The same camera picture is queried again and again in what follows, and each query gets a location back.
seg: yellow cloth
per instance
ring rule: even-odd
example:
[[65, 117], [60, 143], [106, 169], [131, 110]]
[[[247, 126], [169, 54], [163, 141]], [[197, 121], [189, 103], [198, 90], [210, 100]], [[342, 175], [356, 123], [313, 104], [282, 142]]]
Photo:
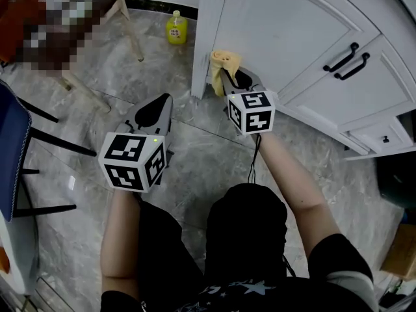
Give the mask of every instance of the yellow cloth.
[[235, 73], [240, 67], [240, 62], [241, 56], [236, 53], [224, 51], [222, 49], [217, 49], [211, 52], [212, 84], [215, 90], [215, 94], [217, 96], [224, 96], [224, 89], [222, 87], [220, 69], [223, 68], [227, 70], [230, 76], [235, 81]]

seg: cardboard box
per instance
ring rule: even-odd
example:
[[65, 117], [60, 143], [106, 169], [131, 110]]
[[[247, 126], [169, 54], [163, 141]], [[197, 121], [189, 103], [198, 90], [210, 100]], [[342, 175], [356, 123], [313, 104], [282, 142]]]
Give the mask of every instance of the cardboard box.
[[401, 224], [385, 257], [382, 270], [403, 280], [416, 279], [416, 226]]

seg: black cabinet handle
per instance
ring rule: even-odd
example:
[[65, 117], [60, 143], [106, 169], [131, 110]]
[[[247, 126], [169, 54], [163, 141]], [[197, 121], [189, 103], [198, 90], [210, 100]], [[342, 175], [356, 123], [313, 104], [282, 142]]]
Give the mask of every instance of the black cabinet handle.
[[363, 53], [363, 55], [361, 56], [361, 58], [363, 58], [363, 63], [361, 65], [355, 67], [352, 71], [349, 71], [344, 76], [342, 76], [340, 73], [336, 73], [334, 75], [334, 77], [336, 79], [340, 79], [340, 80], [344, 81], [344, 80], [347, 80], [349, 77], [353, 76], [354, 74], [358, 73], [367, 64], [367, 60], [370, 58], [370, 53], [367, 53], [367, 52], [366, 53]]
[[350, 45], [351, 47], [351, 53], [349, 55], [347, 55], [343, 60], [341, 60], [340, 62], [338, 62], [334, 67], [329, 67], [328, 65], [324, 66], [324, 71], [325, 72], [334, 72], [336, 70], [338, 70], [339, 68], [341, 68], [342, 66], [344, 66], [348, 61], [350, 61], [352, 58], [354, 58], [354, 55], [356, 54], [357, 49], [359, 48], [358, 43], [352, 43]]

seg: blue chair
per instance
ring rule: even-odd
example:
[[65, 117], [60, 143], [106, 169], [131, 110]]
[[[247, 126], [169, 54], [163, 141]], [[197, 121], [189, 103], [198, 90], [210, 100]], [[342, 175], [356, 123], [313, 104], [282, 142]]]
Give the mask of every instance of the blue chair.
[[37, 138], [38, 140], [84, 155], [93, 157], [97, 155], [92, 150], [61, 140], [31, 127], [32, 118], [28, 110], [52, 122], [58, 122], [58, 119], [50, 114], [16, 97], [10, 87], [0, 80], [0, 210], [8, 222], [14, 217], [60, 213], [77, 207], [76, 205], [62, 205], [35, 209], [18, 209], [17, 200], [20, 184], [22, 184], [23, 190], [27, 194], [21, 175], [39, 174], [39, 170], [23, 168], [23, 162], [25, 161], [27, 147], [31, 138]]

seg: red object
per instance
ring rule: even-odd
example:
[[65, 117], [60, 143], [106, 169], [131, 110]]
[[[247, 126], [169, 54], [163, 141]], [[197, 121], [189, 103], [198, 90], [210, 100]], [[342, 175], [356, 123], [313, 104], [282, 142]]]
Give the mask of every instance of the red object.
[[10, 272], [10, 261], [8, 260], [6, 251], [0, 247], [0, 270], [8, 274]]
[[0, 0], [0, 59], [13, 61], [23, 45], [24, 25], [44, 24], [46, 3], [39, 0]]

